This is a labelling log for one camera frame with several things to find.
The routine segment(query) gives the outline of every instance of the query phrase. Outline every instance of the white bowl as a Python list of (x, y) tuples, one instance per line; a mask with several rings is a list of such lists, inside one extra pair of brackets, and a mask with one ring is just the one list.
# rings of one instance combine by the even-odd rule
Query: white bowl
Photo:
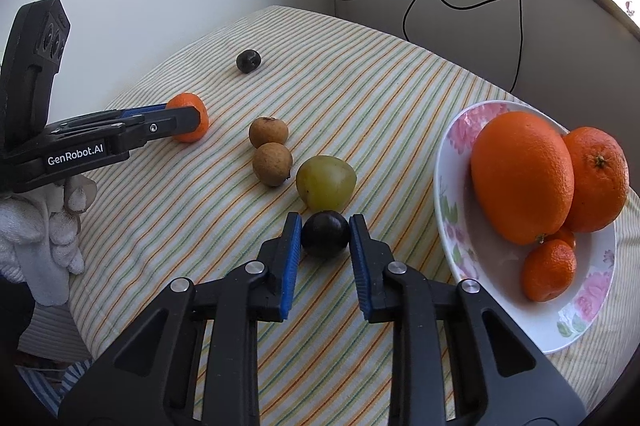
[(484, 126), (498, 114), (530, 112), (546, 119), (562, 135), (567, 131), (551, 118), (524, 104), (485, 101), (470, 106), (447, 128), (438, 149), (434, 196), (440, 239), (456, 282), (478, 280), (545, 354), (573, 343), (602, 308), (614, 272), (614, 225), (577, 233), (574, 282), (559, 297), (529, 301), (520, 289), (520, 269), (535, 245), (516, 246), (504, 240), (487, 221), (473, 191), (471, 148)]

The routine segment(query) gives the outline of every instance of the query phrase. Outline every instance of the metal screw head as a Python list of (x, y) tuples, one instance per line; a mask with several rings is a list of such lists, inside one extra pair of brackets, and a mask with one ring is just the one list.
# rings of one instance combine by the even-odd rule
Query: metal screw head
[(477, 292), (480, 292), (480, 284), (476, 280), (463, 280), (462, 290), (464, 292), (468, 292), (469, 294), (475, 294)]
[(171, 282), (171, 290), (174, 292), (185, 292), (189, 288), (189, 280), (186, 278), (176, 278)]
[(262, 271), (264, 271), (264, 264), (262, 262), (254, 260), (253, 262), (249, 262), (247, 265), (245, 265), (244, 270), (249, 274), (260, 274)]
[(393, 274), (404, 274), (406, 272), (406, 265), (402, 262), (391, 262), (386, 268)]

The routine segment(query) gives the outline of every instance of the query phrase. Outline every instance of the striped tablecloth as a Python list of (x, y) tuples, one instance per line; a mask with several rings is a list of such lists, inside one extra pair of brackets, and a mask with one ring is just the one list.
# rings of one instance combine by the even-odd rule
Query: striped tablecloth
[[(263, 61), (244, 75), (235, 59), (247, 48)], [(183, 91), (209, 109), (204, 139), (154, 141), (92, 173), (99, 193), (82, 223), (86, 271), (72, 282), (70, 308), (94, 356), (170, 280), (224, 276), (280, 233), (287, 212), (305, 212), (293, 180), (271, 189), (252, 173), (247, 130), (260, 116), (289, 125), (293, 174), (317, 154), (348, 161), (358, 184), (345, 214), (363, 213), (398, 260), (451, 282), (434, 216), (436, 147), (466, 106), (514, 99), (393, 36), (277, 6), (184, 48), (111, 107), (164, 102)], [(640, 340), (639, 215), (631, 194), (617, 221), (609, 300), (580, 340), (551, 356), (588, 408)], [(386, 424), (391, 326), (364, 323), (348, 255), (326, 263), (303, 256), (289, 320), (260, 324), (258, 335), (264, 425)], [(204, 358), (200, 368), (202, 378)]]

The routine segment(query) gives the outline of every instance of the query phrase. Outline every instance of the green plum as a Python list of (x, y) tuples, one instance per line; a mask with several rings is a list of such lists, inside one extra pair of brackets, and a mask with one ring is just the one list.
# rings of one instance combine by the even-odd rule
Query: green plum
[(296, 188), (313, 212), (341, 212), (356, 187), (356, 172), (345, 161), (328, 155), (316, 155), (305, 161), (296, 174)]

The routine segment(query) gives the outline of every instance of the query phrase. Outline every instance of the tangerine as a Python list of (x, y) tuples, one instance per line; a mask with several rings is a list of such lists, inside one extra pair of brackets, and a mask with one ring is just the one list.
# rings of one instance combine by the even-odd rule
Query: tangerine
[(567, 226), (562, 226), (554, 234), (550, 234), (545, 237), (545, 242), (550, 240), (562, 240), (575, 251), (575, 235), (567, 228)]
[(574, 251), (562, 240), (549, 240), (531, 251), (520, 273), (525, 296), (542, 302), (567, 290), (575, 275)]
[(577, 128), (564, 136), (574, 165), (574, 201), (565, 225), (575, 232), (598, 231), (622, 211), (629, 190), (629, 169), (620, 145), (609, 134)]
[(491, 225), (521, 246), (560, 229), (574, 196), (562, 137), (529, 112), (507, 112), (487, 123), (471, 151), (471, 177)]
[(209, 129), (209, 114), (207, 107), (196, 94), (191, 92), (183, 92), (171, 98), (166, 104), (167, 108), (181, 108), (183, 106), (193, 106), (200, 113), (200, 124), (193, 132), (181, 133), (174, 135), (174, 139), (179, 142), (196, 142), (201, 139)]

